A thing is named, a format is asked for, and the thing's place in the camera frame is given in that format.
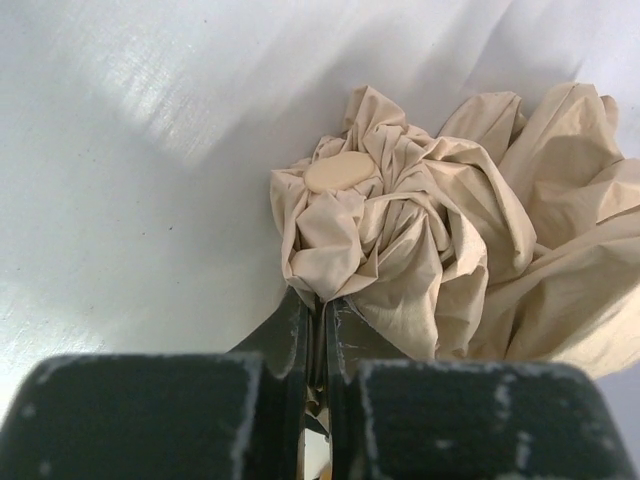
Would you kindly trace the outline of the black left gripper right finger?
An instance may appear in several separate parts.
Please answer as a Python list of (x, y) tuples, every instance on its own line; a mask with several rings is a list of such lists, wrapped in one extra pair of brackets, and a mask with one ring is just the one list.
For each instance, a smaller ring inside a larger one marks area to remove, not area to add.
[(414, 361), (346, 299), (322, 323), (334, 478), (622, 477), (622, 440), (582, 371)]

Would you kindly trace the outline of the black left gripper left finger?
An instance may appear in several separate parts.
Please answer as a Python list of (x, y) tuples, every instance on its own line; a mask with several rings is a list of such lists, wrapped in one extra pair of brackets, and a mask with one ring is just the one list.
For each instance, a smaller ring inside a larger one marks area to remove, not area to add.
[(310, 312), (293, 290), (231, 351), (69, 354), (7, 414), (11, 479), (300, 479)]

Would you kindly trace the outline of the beige folding umbrella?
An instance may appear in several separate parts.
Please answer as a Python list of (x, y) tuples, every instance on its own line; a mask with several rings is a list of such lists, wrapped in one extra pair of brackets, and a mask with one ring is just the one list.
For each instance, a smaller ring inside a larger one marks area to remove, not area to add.
[(416, 360), (639, 360), (639, 163), (590, 84), (468, 98), (437, 135), (371, 87), (339, 135), (275, 170), (286, 283), (350, 297)]

